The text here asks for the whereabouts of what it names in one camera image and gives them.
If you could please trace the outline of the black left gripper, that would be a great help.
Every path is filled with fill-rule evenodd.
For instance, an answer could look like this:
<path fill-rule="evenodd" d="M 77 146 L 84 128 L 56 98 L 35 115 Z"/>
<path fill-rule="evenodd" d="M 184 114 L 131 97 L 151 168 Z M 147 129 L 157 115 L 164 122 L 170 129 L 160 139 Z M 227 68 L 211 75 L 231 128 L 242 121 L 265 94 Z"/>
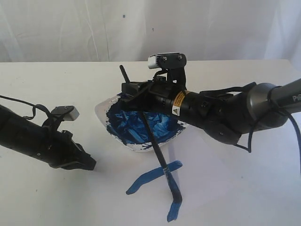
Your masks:
<path fill-rule="evenodd" d="M 93 171 L 96 166 L 96 160 L 85 152 L 81 144 L 75 143 L 72 133 L 66 130 L 56 131 L 50 137 L 47 128 L 38 127 L 35 129 L 35 141 L 35 159 L 54 169 Z"/>

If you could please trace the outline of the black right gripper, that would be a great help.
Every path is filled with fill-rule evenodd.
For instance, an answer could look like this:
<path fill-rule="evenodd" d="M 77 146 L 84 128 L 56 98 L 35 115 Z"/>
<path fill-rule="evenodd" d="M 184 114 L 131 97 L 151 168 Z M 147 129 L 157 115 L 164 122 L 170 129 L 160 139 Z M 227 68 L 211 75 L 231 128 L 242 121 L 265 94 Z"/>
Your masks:
<path fill-rule="evenodd" d="M 162 76 L 157 81 L 122 83 L 119 104 L 124 111 L 162 113 L 183 122 L 200 122 L 200 94 Z"/>

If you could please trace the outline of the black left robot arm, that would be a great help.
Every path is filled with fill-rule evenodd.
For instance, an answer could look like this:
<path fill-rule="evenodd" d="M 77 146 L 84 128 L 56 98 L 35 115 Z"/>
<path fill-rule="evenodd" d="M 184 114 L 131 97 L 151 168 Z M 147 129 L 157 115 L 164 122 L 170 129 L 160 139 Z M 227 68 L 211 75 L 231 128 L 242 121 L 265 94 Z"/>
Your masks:
<path fill-rule="evenodd" d="M 73 141 L 73 134 L 67 130 L 57 130 L 61 122 L 74 121 L 78 116 L 74 106 L 58 106 L 39 126 L 1 106 L 0 144 L 43 161 L 54 169 L 94 170 L 96 160 L 85 152 L 81 144 Z"/>

